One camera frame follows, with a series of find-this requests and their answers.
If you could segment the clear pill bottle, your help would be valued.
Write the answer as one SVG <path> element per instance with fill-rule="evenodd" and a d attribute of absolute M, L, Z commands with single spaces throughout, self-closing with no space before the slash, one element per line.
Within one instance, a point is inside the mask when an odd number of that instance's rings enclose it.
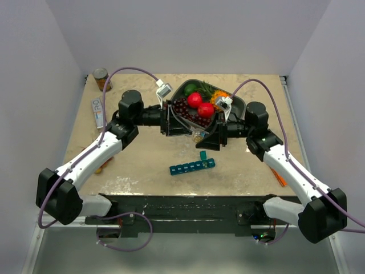
<path fill-rule="evenodd" d="M 205 131 L 200 129 L 200 128 L 193 128 L 192 129 L 192 140 L 195 143 L 199 143 L 200 141 L 203 140 L 205 136 Z"/>

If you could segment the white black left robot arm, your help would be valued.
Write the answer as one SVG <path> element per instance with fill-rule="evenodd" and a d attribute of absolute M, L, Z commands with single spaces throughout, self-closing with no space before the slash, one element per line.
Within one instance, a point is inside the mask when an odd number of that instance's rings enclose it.
<path fill-rule="evenodd" d="M 159 126 L 166 136 L 190 135 L 192 132 L 173 110 L 170 100 L 144 108 L 141 93 L 123 93 L 119 109 L 102 133 L 79 155 L 56 170 L 45 168 L 38 177 L 36 205 L 38 218 L 44 213 L 68 225 L 77 217 L 98 217 L 106 224 L 117 220 L 118 210 L 103 194 L 81 197 L 79 190 L 104 163 L 124 150 L 137 137 L 139 126 Z"/>

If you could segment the teal weekly pill organizer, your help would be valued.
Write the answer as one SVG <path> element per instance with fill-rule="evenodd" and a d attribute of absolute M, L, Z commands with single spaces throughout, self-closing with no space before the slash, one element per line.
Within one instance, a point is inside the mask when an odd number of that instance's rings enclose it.
<path fill-rule="evenodd" d="M 169 167 L 169 172 L 171 176 L 207 170 L 214 168 L 216 162 L 213 158 L 208 158 L 206 151 L 200 151 L 200 160 L 190 163 L 178 164 Z"/>

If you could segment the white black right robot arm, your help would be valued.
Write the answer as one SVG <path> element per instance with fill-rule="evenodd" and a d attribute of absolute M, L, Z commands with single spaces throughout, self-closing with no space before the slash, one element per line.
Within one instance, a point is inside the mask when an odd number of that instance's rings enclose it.
<path fill-rule="evenodd" d="M 216 105 L 222 113 L 216 114 L 207 129 L 208 134 L 196 148 L 218 151 L 229 138 L 245 138 L 249 151 L 276 171 L 300 201 L 297 204 L 275 195 L 266 196 L 254 210 L 258 223 L 282 220 L 297 226 L 311 243 L 318 243 L 346 228 L 346 194 L 338 188 L 330 189 L 289 154 L 284 142 L 269 129 L 269 114 L 264 104 L 250 102 L 244 118 L 235 122 L 228 122 L 231 99 L 220 97 Z"/>

